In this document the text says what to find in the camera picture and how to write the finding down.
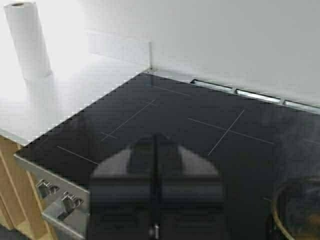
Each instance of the black glass cooktop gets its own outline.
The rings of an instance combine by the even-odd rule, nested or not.
[[[195,168],[215,166],[231,240],[266,239],[274,188],[320,171],[320,115],[145,73],[17,154],[88,189],[98,165],[154,133],[183,146]]]
[[[100,164],[89,189],[88,240],[227,239],[219,170],[162,134]]]

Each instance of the paper towel roll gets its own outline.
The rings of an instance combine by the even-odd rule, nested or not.
[[[23,77],[39,79],[52,73],[35,2],[17,2],[4,6]]]

